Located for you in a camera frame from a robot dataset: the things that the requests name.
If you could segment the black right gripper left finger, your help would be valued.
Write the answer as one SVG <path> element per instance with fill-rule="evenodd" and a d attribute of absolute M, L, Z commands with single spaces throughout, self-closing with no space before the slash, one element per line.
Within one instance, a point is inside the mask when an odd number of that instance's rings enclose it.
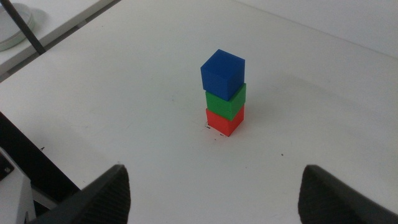
<path fill-rule="evenodd" d="M 127 223 L 131 207 L 129 176 L 124 165 L 117 164 L 83 190 L 32 223 Z"/>

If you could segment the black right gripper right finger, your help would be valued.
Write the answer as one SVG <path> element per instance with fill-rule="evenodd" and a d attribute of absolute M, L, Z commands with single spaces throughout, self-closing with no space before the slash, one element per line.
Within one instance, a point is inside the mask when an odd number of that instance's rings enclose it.
<path fill-rule="evenodd" d="M 307 165 L 298 196 L 302 223 L 397 223 L 397 214 L 317 165 Z"/>

